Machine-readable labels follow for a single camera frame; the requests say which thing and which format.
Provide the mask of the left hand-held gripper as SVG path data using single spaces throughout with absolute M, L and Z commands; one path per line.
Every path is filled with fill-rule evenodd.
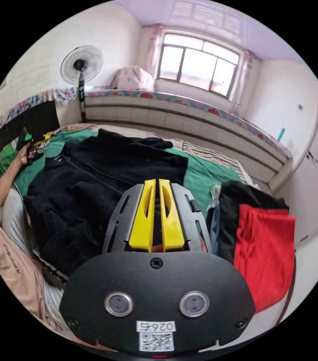
M 34 139 L 33 136 L 31 136 L 28 133 L 28 130 L 23 127 L 21 129 L 21 132 L 19 134 L 18 137 L 18 141 L 16 144 L 16 151 L 19 152 L 20 149 L 29 141 L 32 142 L 32 148 L 35 151 L 35 154 L 33 156 L 33 158 L 31 159 L 31 161 L 28 164 L 32 164 L 35 160 L 39 159 L 40 157 L 42 157 L 42 145 L 47 146 L 50 142 L 51 139 L 51 135 L 43 135 L 42 138 L 40 139 Z

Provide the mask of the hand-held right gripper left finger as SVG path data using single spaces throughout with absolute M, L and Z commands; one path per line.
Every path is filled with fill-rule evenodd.
M 146 180 L 134 218 L 129 246 L 140 252 L 152 252 L 154 234 L 156 180 Z

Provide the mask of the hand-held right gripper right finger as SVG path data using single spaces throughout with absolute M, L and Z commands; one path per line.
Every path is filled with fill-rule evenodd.
M 163 251 L 181 250 L 185 240 L 170 181 L 166 179 L 159 179 L 158 181 Z

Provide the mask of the person's left hand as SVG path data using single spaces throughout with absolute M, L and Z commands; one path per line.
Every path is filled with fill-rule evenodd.
M 16 160 L 20 168 L 26 166 L 35 154 L 34 149 L 32 148 L 32 142 L 27 142 L 18 152 Z

